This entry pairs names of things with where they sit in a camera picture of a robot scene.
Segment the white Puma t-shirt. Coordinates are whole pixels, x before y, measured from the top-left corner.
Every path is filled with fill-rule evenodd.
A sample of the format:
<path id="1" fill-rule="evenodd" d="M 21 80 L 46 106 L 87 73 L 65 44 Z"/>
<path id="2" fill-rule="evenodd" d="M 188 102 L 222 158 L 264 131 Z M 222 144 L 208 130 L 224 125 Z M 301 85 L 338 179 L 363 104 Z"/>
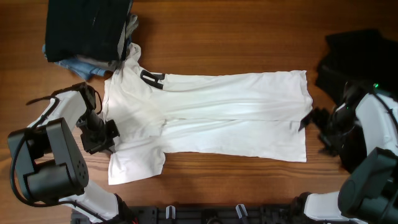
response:
<path id="1" fill-rule="evenodd" d="M 103 115 L 119 130 L 108 182 L 161 174 L 165 156 L 200 152 L 305 162 L 301 120 L 312 110 L 303 70 L 177 75 L 139 65 L 141 48 L 104 83 Z"/>

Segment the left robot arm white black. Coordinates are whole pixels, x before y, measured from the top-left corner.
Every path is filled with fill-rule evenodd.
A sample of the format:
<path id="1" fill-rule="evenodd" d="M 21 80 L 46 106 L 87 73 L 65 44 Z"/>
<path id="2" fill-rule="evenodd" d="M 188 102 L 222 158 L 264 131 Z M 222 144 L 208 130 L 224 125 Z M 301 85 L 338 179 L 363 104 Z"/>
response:
<path id="1" fill-rule="evenodd" d="M 87 83 L 57 90 L 45 111 L 28 127 L 8 136 L 10 184 L 16 198 L 31 207 L 69 206 L 93 223 L 114 223 L 117 196 L 89 178 L 82 155 L 111 152 L 119 135 L 103 121 L 99 93 Z"/>

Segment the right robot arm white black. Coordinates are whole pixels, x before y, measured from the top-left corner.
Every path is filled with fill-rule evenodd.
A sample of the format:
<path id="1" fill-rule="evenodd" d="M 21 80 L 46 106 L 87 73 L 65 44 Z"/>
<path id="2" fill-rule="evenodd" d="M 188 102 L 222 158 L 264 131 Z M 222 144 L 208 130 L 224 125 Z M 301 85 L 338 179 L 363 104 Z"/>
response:
<path id="1" fill-rule="evenodd" d="M 296 198 L 292 219 L 397 224 L 397 100 L 376 91 L 347 93 L 332 113 L 313 109 L 300 126 L 310 122 L 350 176 L 336 192 Z"/>

